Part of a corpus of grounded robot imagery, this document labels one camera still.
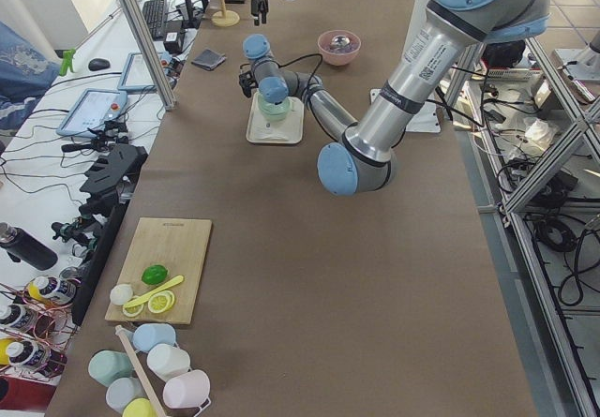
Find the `green bowl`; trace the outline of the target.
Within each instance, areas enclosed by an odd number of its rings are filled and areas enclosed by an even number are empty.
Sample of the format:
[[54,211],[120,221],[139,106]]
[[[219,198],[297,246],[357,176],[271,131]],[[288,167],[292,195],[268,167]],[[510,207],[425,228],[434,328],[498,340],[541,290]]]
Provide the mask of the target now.
[[286,112],[269,113],[269,112],[260,110],[260,115],[266,122],[276,123],[276,122],[281,122],[281,121],[285,120],[287,118],[288,114]]
[[292,103],[290,102],[290,100],[285,100],[280,103],[269,103],[260,101],[259,110],[269,113],[286,112],[287,114],[289,114],[289,112],[292,110]]

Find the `wooden cup tree stand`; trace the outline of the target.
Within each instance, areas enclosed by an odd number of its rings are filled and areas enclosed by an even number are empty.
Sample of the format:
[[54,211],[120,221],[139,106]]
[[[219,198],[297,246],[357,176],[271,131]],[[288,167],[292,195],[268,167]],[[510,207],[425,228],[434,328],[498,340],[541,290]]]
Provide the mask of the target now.
[[240,22],[239,15],[227,9],[225,0],[209,0],[205,8],[205,16],[217,27],[231,27]]

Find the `black keyboard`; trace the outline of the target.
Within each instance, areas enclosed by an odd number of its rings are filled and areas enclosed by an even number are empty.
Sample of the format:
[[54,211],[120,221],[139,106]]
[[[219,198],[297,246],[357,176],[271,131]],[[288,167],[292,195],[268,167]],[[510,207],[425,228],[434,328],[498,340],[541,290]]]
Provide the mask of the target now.
[[167,0],[147,0],[142,5],[142,15],[153,40],[162,40],[167,21]]

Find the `teach pendant tablet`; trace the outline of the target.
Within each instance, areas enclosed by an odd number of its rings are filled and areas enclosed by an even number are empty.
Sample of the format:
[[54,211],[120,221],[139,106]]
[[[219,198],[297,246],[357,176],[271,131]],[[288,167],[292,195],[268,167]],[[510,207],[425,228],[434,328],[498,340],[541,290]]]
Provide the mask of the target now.
[[156,90],[156,85],[151,77],[149,68],[140,52],[131,52],[127,56],[117,89],[125,91],[128,94]]
[[63,137],[94,138],[106,121],[119,116],[127,101],[126,91],[86,89],[55,132]]

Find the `black computer mouse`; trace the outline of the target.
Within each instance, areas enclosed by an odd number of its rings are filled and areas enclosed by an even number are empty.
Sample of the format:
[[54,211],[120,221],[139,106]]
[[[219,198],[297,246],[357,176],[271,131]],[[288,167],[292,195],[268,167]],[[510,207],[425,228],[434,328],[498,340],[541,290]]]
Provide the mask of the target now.
[[111,62],[104,58],[94,58],[89,61],[88,69],[90,71],[100,71],[111,67]]

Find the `bamboo cutting board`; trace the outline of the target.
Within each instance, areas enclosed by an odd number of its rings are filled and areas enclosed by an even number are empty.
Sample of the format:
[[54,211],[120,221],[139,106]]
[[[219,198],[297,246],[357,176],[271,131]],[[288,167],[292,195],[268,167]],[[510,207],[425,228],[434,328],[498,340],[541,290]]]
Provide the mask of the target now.
[[142,217],[116,283],[128,284],[136,296],[162,287],[174,294],[174,304],[159,313],[148,304],[128,312],[109,305],[105,320],[190,324],[211,230],[208,219]]

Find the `green lime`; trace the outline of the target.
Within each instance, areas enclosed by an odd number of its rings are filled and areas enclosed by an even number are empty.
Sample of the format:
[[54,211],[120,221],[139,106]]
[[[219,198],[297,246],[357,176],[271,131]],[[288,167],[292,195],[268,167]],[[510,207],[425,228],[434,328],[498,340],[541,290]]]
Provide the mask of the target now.
[[162,283],[168,276],[168,269],[161,264],[153,264],[146,267],[142,272],[141,280],[146,285],[157,285]]

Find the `white garlic bulb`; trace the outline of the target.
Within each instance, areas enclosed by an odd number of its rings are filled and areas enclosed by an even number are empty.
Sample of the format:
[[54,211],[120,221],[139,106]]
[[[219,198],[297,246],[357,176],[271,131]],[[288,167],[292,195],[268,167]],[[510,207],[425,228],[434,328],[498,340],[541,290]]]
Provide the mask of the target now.
[[113,305],[122,306],[132,299],[133,294],[134,291],[130,284],[117,284],[110,291],[110,302]]

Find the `blue plastic cup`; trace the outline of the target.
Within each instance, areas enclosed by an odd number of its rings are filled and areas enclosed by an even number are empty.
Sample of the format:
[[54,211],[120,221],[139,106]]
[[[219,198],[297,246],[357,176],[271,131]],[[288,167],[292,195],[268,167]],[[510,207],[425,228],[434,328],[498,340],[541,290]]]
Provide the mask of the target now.
[[176,345],[176,331],[169,323],[144,323],[133,333],[133,347],[148,353],[159,344]]

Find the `wooden cup rack rod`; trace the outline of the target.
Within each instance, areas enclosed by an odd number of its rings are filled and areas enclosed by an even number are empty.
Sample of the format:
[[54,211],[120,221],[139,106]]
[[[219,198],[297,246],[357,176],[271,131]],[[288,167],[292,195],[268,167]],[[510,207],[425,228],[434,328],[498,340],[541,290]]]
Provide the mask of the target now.
[[137,353],[136,353],[135,349],[133,348],[131,341],[129,340],[128,330],[126,330],[121,325],[116,325],[114,328],[114,331],[115,331],[116,336],[121,341],[121,344],[127,354],[127,357],[130,360],[130,362],[142,384],[142,388],[144,389],[144,391],[147,395],[147,398],[149,399],[156,416],[167,417],[167,414],[166,414],[164,408],[162,407],[162,404],[161,404],[160,400],[158,399],[158,396],[157,396],[150,380],[148,379],[140,360],[138,359]]

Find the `white plastic cup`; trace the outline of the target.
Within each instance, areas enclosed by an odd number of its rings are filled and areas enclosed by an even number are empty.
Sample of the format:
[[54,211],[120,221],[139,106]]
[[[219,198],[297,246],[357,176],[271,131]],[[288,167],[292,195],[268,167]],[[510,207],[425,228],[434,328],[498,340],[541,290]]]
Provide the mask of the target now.
[[147,353],[146,362],[161,380],[168,381],[191,368],[189,354],[176,346],[157,344]]

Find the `pink plastic cup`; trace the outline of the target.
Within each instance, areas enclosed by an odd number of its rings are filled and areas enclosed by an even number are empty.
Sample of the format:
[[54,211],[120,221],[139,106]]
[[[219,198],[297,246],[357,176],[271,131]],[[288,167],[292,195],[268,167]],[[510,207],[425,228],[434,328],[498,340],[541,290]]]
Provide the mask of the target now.
[[205,408],[211,403],[210,389],[208,375],[200,369],[194,369],[165,383],[163,401],[171,409]]

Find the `green plastic cup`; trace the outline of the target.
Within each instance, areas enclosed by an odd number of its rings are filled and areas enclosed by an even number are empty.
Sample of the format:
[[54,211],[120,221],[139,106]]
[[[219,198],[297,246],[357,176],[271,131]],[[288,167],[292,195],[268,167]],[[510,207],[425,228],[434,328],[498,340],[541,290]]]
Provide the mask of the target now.
[[93,355],[88,364],[90,377],[106,387],[115,380],[130,377],[132,372],[131,361],[122,351],[101,350]]

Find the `yellow plastic cup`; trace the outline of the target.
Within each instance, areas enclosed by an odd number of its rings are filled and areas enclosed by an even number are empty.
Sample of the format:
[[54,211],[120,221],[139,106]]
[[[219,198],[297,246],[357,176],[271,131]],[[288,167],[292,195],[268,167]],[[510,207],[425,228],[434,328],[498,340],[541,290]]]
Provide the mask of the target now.
[[123,410],[123,417],[157,417],[157,414],[147,398],[135,398]]

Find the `aluminium frame post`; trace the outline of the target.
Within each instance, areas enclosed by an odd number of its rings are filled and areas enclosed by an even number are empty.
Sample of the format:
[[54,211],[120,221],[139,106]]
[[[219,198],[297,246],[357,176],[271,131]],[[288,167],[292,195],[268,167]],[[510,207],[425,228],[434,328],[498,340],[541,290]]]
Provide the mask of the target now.
[[154,42],[137,4],[137,0],[119,0],[119,2],[162,104],[167,112],[171,111],[176,104],[175,96],[163,71],[163,66],[158,59]]

